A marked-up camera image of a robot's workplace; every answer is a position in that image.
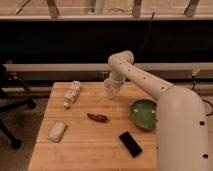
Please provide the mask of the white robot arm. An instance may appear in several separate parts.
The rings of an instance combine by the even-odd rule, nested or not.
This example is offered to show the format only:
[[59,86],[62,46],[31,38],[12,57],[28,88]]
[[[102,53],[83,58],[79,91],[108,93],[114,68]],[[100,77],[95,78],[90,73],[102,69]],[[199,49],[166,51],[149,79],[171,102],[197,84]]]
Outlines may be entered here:
[[108,58],[107,83],[119,89],[129,79],[157,101],[157,171],[211,171],[208,124],[201,97],[134,66],[126,50]]

